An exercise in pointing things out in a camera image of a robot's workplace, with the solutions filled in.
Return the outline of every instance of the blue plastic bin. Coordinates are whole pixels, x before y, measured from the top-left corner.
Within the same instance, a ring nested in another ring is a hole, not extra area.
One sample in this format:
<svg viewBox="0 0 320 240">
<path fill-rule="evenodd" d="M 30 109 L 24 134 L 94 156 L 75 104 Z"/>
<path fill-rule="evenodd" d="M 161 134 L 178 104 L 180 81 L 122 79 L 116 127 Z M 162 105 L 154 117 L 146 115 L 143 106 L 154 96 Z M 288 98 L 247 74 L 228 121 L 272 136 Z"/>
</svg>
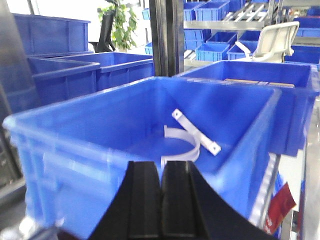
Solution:
<svg viewBox="0 0 320 240">
<path fill-rule="evenodd" d="M 257 41 L 240 41 L 243 43 L 250 51 L 253 53 L 257 49 L 258 42 Z M 246 55 L 244 51 L 242 51 L 237 45 L 233 45 L 233 47 L 228 50 L 227 58 L 228 60 L 235 60 L 245 58 Z"/>
<path fill-rule="evenodd" d="M 142 11 L 142 16 L 144 20 L 150 20 L 150 11 L 149 8 L 146 8 Z"/>
<path fill-rule="evenodd" d="M 272 133 L 270 152 L 296 156 L 303 149 L 320 78 L 315 66 L 267 62 L 221 61 L 178 75 L 210 80 L 240 79 L 294 84 L 295 87 L 265 86 L 282 91 Z"/>
<path fill-rule="evenodd" d="M 185 29 L 184 40 L 185 41 L 206 41 L 211 37 L 210 29 Z"/>
<path fill-rule="evenodd" d="M 239 41 L 258 41 L 260 31 L 245 31 L 239 38 Z"/>
<path fill-rule="evenodd" d="M 208 62 L 226 60 L 229 48 L 226 43 L 204 43 L 195 50 L 196 59 Z"/>
<path fill-rule="evenodd" d="M 246 4 L 246 0 L 230 0 L 229 12 L 236 12 L 243 8 Z"/>
<path fill-rule="evenodd" d="M 279 190 L 284 186 L 284 180 L 283 177 L 280 175 L 279 172 L 277 172 L 276 174 L 276 178 L 275 178 L 275 185 L 274 185 L 274 190 L 272 192 L 271 198 L 273 199 L 275 197 L 275 195 L 279 192 Z M 273 236 L 276 239 L 280 239 L 281 238 L 281 225 L 277 228 L 277 230 L 275 231 L 275 233 L 273 234 Z"/>
<path fill-rule="evenodd" d="M 184 13 L 183 20 L 184 21 L 193 21 L 196 20 L 196 12 L 195 9 L 204 4 L 205 1 L 200 2 L 185 2 L 183 4 Z M 146 8 L 142 11 L 142 16 L 144 20 L 150 20 L 150 10 Z"/>
<path fill-rule="evenodd" d="M 65 101 L 97 91 L 99 63 L 58 59 L 28 59 L 42 105 Z"/>
<path fill-rule="evenodd" d="M 66 56 L 88 51 L 89 21 L 14 14 L 26 55 Z"/>
<path fill-rule="evenodd" d="M 205 1 L 199 1 L 199 2 L 185 2 L 183 4 L 184 8 L 184 14 L 183 14 L 183 20 L 184 21 L 193 21 L 196 20 L 196 12 L 195 9 L 200 7 L 202 4 L 204 4 Z"/>
<path fill-rule="evenodd" d="M 251 3 L 268 3 L 269 0 L 251 0 Z"/>
<path fill-rule="evenodd" d="M 195 9 L 197 21 L 220 21 L 229 12 L 229 0 L 213 0 Z"/>
<path fill-rule="evenodd" d="M 155 77 L 7 117 L 26 180 L 26 212 L 44 227 L 55 223 L 86 239 L 113 200 L 128 161 L 155 161 L 192 148 L 164 138 L 181 128 L 178 108 L 222 146 L 201 147 L 195 162 L 207 182 L 248 217 L 251 184 L 267 152 L 280 92 L 261 86 Z"/>
<path fill-rule="evenodd" d="M 320 17 L 297 17 L 294 21 L 300 22 L 298 37 L 320 37 Z"/>
<path fill-rule="evenodd" d="M 66 56 L 57 59 L 100 63 L 101 68 L 96 71 L 96 87 L 98 91 L 155 75 L 154 60 L 151 55 L 102 52 Z"/>
<path fill-rule="evenodd" d="M 144 46 L 144 51 L 145 51 L 145 54 L 149 54 L 149 55 L 154 54 L 152 42 L 149 42 L 147 45 Z"/>
<path fill-rule="evenodd" d="M 320 6 L 312 6 L 306 14 L 307 16 L 320 16 Z"/>
<path fill-rule="evenodd" d="M 184 50 L 196 50 L 204 43 L 205 42 L 202 40 L 200 40 L 200 41 L 194 41 L 194 40 L 184 41 Z"/>
<path fill-rule="evenodd" d="M 216 32 L 212 37 L 210 37 L 206 42 L 214 44 L 229 44 L 232 46 L 237 41 L 236 32 L 219 31 Z"/>
<path fill-rule="evenodd" d="M 316 65 L 320 71 L 320 47 L 316 46 L 291 46 L 294 50 L 292 56 L 285 56 L 286 63 Z"/>
</svg>

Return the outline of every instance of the green leaves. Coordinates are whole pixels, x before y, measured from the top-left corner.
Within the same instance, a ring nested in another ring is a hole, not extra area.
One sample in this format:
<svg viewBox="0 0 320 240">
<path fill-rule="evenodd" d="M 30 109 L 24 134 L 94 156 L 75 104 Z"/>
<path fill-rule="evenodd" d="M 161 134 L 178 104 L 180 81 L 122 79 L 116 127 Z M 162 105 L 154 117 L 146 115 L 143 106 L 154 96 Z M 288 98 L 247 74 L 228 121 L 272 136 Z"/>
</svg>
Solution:
<svg viewBox="0 0 320 240">
<path fill-rule="evenodd" d="M 130 49 L 132 46 L 137 46 L 132 39 L 132 33 L 137 29 L 137 16 L 132 8 L 120 4 L 120 1 L 118 2 L 119 5 L 113 19 L 111 39 L 118 49 Z M 109 7 L 101 8 L 101 12 L 99 13 L 100 22 L 102 22 L 104 13 L 114 9 L 113 4 Z"/>
</svg>

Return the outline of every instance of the red tag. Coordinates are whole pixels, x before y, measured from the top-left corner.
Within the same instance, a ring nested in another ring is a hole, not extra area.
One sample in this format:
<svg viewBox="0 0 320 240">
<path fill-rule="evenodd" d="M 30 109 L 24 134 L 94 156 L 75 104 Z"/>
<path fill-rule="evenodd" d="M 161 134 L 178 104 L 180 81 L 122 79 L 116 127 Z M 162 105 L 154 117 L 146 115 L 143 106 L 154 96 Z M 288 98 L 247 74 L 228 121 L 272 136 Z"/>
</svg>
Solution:
<svg viewBox="0 0 320 240">
<path fill-rule="evenodd" d="M 288 212 L 296 205 L 289 185 L 286 183 L 270 201 L 269 211 L 266 216 L 264 231 L 274 234 Z"/>
</svg>

